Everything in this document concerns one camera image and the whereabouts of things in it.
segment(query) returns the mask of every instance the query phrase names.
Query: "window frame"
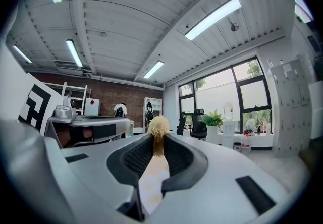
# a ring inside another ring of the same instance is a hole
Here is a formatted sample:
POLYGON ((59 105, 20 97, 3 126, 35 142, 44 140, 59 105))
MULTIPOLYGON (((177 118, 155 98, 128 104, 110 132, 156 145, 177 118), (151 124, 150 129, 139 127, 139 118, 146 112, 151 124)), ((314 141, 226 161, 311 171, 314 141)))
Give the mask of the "window frame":
POLYGON ((237 89, 237 94, 238 94, 238 101, 239 101, 239 109, 240 109, 240 131, 238 133, 242 134, 243 133, 243 114, 244 113, 250 113, 250 112, 256 112, 256 111, 262 111, 262 110, 267 110, 269 109, 270 110, 270 122, 271 122, 271 127, 270 127, 270 133, 272 133, 272 126, 273 126, 273 112, 272 112, 272 103, 271 103, 271 98, 270 98, 270 93, 269 93, 269 89, 268 89, 268 84, 267 84, 267 81, 266 81, 266 77, 264 75, 264 71, 262 69, 262 66, 258 60, 257 57, 251 57, 249 59, 246 59, 246 60, 243 60, 237 64, 233 64, 233 65, 230 65, 226 68, 223 68, 219 71, 216 71, 216 72, 213 72, 213 73, 210 73, 210 74, 207 74, 203 77, 200 77, 198 79, 194 79, 190 82, 187 82, 183 85, 180 85, 178 86, 178 92, 180 94, 180 89, 181 87, 185 86, 185 85, 188 85, 188 84, 191 84, 192 87, 193 87, 193 93, 192 94, 189 94, 189 95, 185 95, 185 96, 179 96, 179 103, 180 103, 180 113, 182 112, 182 102, 181 100, 182 99, 186 99, 186 98, 191 98, 193 97, 194 98, 194 111, 196 110, 196 82, 198 80, 201 80, 203 78, 206 78, 206 77, 209 77, 209 76, 212 76, 212 75, 215 75, 217 73, 220 73, 220 72, 223 72, 223 71, 226 71, 228 69, 231 69, 232 71, 232 74, 233 74, 233 78, 234 78, 234 81, 235 81, 235 84, 236 84, 236 89, 237 89), (236 77, 236 74, 234 72, 234 67, 235 66, 238 66, 238 65, 241 65, 241 64, 244 64, 244 63, 247 63, 247 62, 251 62, 253 60, 257 60, 258 64, 259 64, 259 67, 261 69, 261 72, 262 72, 262 75, 260 76, 255 76, 255 77, 252 77, 252 78, 248 78, 248 79, 243 79, 243 80, 240 80, 238 81, 237 80, 237 77, 236 77), (248 85, 248 84, 251 84, 251 83, 255 83, 255 82, 259 82, 259 81, 263 81, 263 84, 264 84, 264 88, 265 88, 265 91, 266 91, 266 96, 267 96, 267 102, 268 102, 268 105, 266 106, 259 106, 259 107, 254 107, 254 108, 247 108, 245 109, 244 106, 243 106, 243 99, 242 99, 242 92, 241 92, 241 86, 244 86, 244 85, 248 85))

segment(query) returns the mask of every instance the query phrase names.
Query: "tree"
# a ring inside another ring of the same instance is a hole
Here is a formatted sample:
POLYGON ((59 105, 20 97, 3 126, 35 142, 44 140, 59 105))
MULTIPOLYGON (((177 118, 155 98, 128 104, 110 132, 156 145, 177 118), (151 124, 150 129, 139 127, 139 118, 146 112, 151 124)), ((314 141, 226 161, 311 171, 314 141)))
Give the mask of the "tree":
POLYGON ((261 69, 257 62, 257 60, 253 60, 251 62, 248 62, 249 69, 247 73, 249 74, 249 77, 253 78, 256 76, 261 75, 261 69))
MULTIPOLYGON (((206 83, 206 78, 200 79, 196 81, 196 90, 198 91, 199 88, 203 87, 203 85, 206 83)), ((191 89, 193 90, 192 83, 186 84, 183 86, 184 89, 191 89)))

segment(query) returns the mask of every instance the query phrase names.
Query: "white corrugated ceiling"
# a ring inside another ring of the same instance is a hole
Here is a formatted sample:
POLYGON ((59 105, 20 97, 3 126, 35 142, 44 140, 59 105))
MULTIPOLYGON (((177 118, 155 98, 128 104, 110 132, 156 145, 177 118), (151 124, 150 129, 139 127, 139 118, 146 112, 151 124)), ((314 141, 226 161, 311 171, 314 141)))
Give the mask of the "white corrugated ceiling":
POLYGON ((27 64, 13 51, 25 70, 58 72, 54 62, 73 62, 65 43, 73 39, 84 68, 94 74, 156 85, 155 79, 158 84, 168 82, 281 29, 289 13, 283 0, 239 0, 241 9, 193 41, 184 36, 226 1, 63 0, 54 4, 52 0, 21 0, 7 44, 17 45, 33 61, 27 64), (231 31, 231 23, 238 23, 239 30, 231 31), (157 60, 164 66, 144 79, 157 60))

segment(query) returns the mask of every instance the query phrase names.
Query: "red brick wall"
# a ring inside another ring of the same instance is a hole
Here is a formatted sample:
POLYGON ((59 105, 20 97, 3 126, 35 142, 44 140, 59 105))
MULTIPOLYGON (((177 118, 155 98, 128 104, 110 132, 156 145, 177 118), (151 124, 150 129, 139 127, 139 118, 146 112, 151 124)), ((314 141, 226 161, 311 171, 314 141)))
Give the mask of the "red brick wall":
POLYGON ((112 116, 116 104, 125 103, 129 119, 133 120, 135 127, 142 127, 143 101, 145 97, 163 98, 163 92, 136 86, 117 84, 105 81, 97 81, 84 78, 73 78, 55 74, 31 73, 41 82, 85 87, 92 90, 91 98, 100 99, 100 114, 112 116))

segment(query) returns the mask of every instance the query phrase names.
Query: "white floor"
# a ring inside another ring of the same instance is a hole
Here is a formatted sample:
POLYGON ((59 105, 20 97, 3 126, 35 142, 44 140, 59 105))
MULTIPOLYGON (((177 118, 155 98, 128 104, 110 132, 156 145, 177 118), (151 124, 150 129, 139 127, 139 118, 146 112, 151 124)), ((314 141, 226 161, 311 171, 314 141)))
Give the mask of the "white floor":
POLYGON ((289 192, 295 191, 309 178, 309 171, 298 156, 275 158, 271 151, 252 150, 248 157, 289 192))

